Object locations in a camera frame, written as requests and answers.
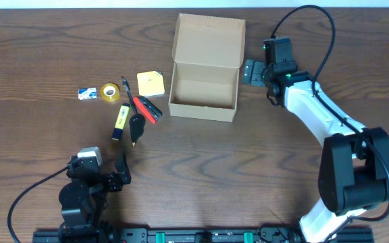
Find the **brown cardboard box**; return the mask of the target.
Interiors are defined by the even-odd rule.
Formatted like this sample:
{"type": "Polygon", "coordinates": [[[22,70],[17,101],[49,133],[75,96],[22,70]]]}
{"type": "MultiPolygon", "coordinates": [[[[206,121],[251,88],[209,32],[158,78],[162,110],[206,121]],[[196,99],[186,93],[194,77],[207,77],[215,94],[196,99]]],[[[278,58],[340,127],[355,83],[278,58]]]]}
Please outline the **brown cardboard box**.
{"type": "Polygon", "coordinates": [[[232,122],[246,21],[181,13],[176,22],[170,115],[232,122]]]}

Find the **black pencil sharpener with pencil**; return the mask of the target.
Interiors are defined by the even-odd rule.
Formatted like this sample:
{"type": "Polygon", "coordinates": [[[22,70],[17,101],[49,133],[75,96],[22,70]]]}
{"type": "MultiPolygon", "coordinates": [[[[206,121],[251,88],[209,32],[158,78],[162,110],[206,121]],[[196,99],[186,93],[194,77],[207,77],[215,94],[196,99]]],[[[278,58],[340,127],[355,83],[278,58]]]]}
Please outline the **black pencil sharpener with pencil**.
{"type": "Polygon", "coordinates": [[[129,120],[130,137],[132,146],[135,147],[138,139],[143,135],[145,130],[145,117],[142,114],[135,114],[129,120]]]}

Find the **red black stapler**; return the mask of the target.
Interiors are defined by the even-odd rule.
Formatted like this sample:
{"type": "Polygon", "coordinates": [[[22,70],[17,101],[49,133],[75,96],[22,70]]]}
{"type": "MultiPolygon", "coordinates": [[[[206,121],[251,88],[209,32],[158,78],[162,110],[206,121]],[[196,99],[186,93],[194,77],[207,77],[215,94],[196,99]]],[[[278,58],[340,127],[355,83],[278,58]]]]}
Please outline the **red black stapler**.
{"type": "Polygon", "coordinates": [[[156,124],[162,117],[161,110],[156,107],[150,100],[144,96],[137,96],[133,98],[136,108],[149,120],[152,124],[156,124]]]}

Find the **yellow tape roll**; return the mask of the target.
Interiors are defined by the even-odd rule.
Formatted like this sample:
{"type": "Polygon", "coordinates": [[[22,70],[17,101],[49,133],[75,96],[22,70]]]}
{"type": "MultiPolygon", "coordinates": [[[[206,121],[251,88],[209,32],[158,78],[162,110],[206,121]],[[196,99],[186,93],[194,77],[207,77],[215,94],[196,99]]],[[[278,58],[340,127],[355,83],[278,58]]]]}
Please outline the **yellow tape roll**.
{"type": "Polygon", "coordinates": [[[117,84],[106,83],[102,85],[100,94],[104,101],[114,102],[119,99],[120,90],[117,84]]]}

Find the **yellow spiral notepad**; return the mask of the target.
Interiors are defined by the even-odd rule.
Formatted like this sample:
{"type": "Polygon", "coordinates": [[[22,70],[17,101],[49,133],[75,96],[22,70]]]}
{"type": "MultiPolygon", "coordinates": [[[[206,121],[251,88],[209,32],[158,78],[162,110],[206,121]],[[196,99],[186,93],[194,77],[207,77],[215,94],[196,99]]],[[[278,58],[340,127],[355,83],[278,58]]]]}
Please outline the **yellow spiral notepad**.
{"type": "Polygon", "coordinates": [[[160,71],[137,73],[137,81],[140,96],[152,97],[165,94],[163,74],[160,71]]]}

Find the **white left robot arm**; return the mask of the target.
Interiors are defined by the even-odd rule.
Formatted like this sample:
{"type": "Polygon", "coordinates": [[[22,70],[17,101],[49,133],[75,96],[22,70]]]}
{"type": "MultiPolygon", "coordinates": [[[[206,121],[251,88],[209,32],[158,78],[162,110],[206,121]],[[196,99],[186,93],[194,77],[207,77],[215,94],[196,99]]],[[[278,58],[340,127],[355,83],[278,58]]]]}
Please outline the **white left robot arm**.
{"type": "Polygon", "coordinates": [[[107,208],[107,195],[131,183],[126,154],[115,162],[116,170],[101,173],[101,155],[96,148],[80,152],[68,163],[71,182],[59,193],[64,223],[59,229],[61,242],[118,242],[121,231],[101,216],[107,208]]]}

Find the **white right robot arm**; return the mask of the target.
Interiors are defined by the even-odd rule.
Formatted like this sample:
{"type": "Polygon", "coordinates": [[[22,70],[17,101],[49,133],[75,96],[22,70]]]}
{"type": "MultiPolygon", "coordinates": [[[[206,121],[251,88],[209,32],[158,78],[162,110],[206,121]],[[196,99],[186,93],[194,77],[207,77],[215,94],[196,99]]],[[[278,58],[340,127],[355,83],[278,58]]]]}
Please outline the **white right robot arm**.
{"type": "Polygon", "coordinates": [[[364,213],[381,203],[389,215],[389,136],[349,117],[306,71],[294,61],[246,61],[242,81],[266,87],[267,98],[295,114],[322,147],[318,190],[320,199],[299,220],[293,241],[331,242],[351,221],[367,221],[364,213]]]}

